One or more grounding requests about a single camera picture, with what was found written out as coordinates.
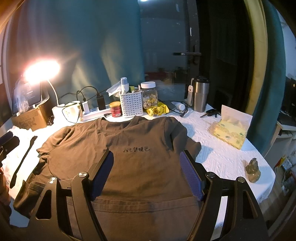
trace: white plastic basket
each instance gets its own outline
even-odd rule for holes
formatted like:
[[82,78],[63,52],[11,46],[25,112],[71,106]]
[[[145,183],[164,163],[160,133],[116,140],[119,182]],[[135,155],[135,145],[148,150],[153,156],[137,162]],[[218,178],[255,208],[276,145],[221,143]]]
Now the white plastic basket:
[[119,98],[123,117],[143,115],[142,91],[120,94]]

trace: power strip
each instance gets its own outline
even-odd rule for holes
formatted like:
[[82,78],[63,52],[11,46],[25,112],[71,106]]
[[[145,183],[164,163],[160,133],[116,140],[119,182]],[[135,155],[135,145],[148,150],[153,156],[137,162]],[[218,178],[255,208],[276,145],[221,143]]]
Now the power strip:
[[89,110],[89,113],[85,114],[85,112],[82,112],[82,121],[88,121],[91,119],[103,117],[104,114],[111,114],[111,109],[109,105],[106,105],[105,110],[99,110],[99,108],[93,108]]

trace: white tablecloth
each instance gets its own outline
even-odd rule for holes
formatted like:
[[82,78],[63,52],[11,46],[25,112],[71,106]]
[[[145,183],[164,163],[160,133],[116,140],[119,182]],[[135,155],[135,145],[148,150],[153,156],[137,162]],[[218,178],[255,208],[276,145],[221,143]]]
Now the white tablecloth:
[[[201,115],[203,114],[189,109],[188,113],[183,118],[174,113],[169,113],[166,116],[175,117],[186,127],[188,136],[194,141],[201,143],[202,149],[196,158],[196,162],[202,163],[207,171],[212,171],[221,178],[235,180],[238,176],[242,176],[247,180],[244,162],[249,162],[254,157],[257,158],[259,169],[261,171],[261,177],[256,183],[250,183],[249,181],[248,183],[257,201],[259,203],[262,202],[268,197],[274,184],[275,174],[271,167],[247,139],[245,140],[242,149],[238,150],[213,136],[211,134],[213,132],[213,123],[218,122],[221,119],[220,116],[217,118],[214,116],[200,118]],[[147,119],[155,118],[150,117],[147,114],[144,114],[143,117]],[[126,121],[129,119],[131,118],[107,117],[108,121],[116,122]],[[8,155],[8,158],[6,158],[3,162],[4,172],[7,175],[8,182],[10,182],[14,171],[28,149],[32,136],[36,135],[38,138],[18,172],[16,186],[9,192],[13,198],[16,197],[19,191],[21,181],[28,178],[29,174],[39,161],[36,149],[41,147],[50,135],[66,125],[72,124],[66,121],[59,121],[55,122],[52,126],[48,126],[34,132],[14,127],[12,131],[20,138],[20,146],[12,151]],[[227,197],[222,197],[216,222],[216,236],[223,225],[226,204]]]

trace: t-shirt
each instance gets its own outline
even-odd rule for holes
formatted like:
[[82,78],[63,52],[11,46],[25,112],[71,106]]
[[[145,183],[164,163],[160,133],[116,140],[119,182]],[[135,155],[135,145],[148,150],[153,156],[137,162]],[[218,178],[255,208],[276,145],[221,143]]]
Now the t-shirt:
[[[108,240],[185,240],[199,211],[179,162],[188,150],[195,159],[199,142],[173,117],[109,122],[104,118],[64,127],[37,151],[36,166],[16,197],[14,207],[25,216],[50,177],[71,179],[87,171],[106,150],[114,165],[102,194],[92,203]],[[71,199],[68,211],[73,234],[79,236]]]

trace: stainless steel tumbler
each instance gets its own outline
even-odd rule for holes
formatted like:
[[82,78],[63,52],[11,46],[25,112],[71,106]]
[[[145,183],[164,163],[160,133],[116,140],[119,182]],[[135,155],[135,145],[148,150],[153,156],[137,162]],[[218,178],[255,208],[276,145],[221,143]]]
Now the stainless steel tumbler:
[[207,106],[207,95],[209,93],[210,82],[205,77],[194,79],[193,85],[193,106],[197,112],[205,112]]

